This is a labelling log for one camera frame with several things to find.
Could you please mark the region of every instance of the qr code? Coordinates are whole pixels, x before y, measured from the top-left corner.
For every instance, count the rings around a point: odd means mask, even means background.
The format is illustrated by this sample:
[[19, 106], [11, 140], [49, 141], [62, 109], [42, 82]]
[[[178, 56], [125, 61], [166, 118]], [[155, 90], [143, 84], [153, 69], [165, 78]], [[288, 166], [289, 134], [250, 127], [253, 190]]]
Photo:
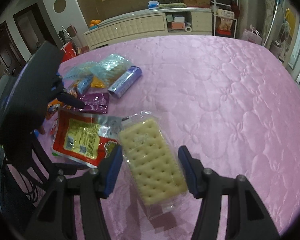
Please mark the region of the qr code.
[[81, 153], [86, 153], [87, 152], [87, 148], [85, 146], [80, 145], [80, 152]]
[[74, 140], [73, 140], [71, 137], [68, 136], [66, 148], [67, 148], [67, 149], [72, 149], [72, 147], [73, 147], [73, 142], [74, 142]]

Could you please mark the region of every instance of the bed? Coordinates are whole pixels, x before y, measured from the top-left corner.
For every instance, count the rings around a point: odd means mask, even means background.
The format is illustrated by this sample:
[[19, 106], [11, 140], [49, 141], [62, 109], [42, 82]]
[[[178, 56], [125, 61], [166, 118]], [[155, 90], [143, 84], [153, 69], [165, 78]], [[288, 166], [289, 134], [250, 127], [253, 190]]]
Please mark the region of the bed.
[[[111, 98], [108, 114], [149, 110], [161, 116], [176, 149], [186, 145], [222, 176], [246, 175], [284, 232], [300, 210], [300, 91], [280, 62], [246, 41], [173, 35], [103, 47], [62, 63], [59, 72], [111, 53], [141, 67], [143, 77], [120, 100]], [[46, 130], [52, 121], [44, 123]], [[53, 161], [70, 161], [52, 156], [49, 135], [39, 141]], [[149, 221], [127, 165], [101, 203], [112, 240], [190, 239], [200, 208], [200, 200], [190, 197]], [[225, 236], [226, 203], [223, 199], [218, 239]], [[79, 219], [77, 231], [84, 239]]]

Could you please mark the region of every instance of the pile of oranges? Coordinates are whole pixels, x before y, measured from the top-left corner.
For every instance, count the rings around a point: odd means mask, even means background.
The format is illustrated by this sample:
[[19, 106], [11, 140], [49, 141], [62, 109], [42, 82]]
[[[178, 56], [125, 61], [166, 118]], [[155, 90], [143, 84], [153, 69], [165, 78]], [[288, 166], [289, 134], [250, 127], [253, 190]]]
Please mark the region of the pile of oranges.
[[93, 27], [94, 25], [98, 25], [99, 23], [101, 23], [101, 20], [92, 20], [92, 21], [90, 22], [89, 27]]

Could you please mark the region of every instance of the doorway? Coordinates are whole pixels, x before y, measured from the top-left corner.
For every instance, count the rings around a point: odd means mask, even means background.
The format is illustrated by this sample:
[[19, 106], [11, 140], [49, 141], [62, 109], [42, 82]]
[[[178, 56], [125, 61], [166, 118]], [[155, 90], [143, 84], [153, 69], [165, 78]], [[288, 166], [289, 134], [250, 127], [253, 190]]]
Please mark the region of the doorway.
[[33, 55], [44, 41], [56, 45], [39, 10], [37, 4], [33, 4], [13, 16], [19, 33], [28, 50]]
[[7, 73], [17, 76], [25, 64], [25, 60], [11, 38], [7, 23], [3, 22], [0, 24], [0, 79]]

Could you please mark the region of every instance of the metal bolt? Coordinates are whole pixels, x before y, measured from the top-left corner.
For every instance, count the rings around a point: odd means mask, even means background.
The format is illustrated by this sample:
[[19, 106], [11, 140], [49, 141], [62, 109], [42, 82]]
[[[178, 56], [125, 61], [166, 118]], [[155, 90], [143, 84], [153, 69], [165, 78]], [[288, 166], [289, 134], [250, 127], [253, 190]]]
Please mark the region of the metal bolt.
[[63, 182], [65, 180], [65, 177], [64, 176], [58, 176], [57, 178], [56, 178], [56, 181], [57, 182]]
[[239, 179], [239, 181], [244, 182], [247, 178], [244, 175], [239, 175], [238, 179]]
[[212, 174], [212, 169], [210, 169], [210, 168], [205, 168], [205, 169], [203, 170], [203, 172], [204, 172], [204, 174], [210, 175], [210, 174]]
[[91, 169], [89, 170], [89, 173], [90, 173], [91, 175], [96, 175], [96, 174], [98, 174], [98, 172], [99, 172], [98, 168], [91, 168]]

